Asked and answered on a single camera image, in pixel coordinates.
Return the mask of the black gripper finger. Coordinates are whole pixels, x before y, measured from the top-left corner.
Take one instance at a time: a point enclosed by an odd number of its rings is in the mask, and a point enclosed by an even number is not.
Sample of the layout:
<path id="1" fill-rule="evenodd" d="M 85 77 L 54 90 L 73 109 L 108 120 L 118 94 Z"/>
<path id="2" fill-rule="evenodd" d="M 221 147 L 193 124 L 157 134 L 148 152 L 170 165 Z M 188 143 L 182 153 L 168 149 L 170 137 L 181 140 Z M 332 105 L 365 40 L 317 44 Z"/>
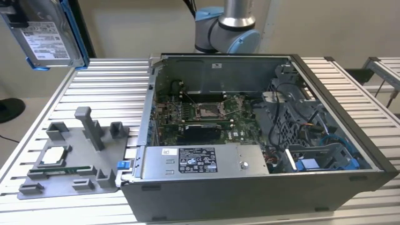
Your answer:
<path id="1" fill-rule="evenodd" d="M 28 17 L 21 6 L 1 6 L 0 14 L 12 29 L 28 28 Z"/>

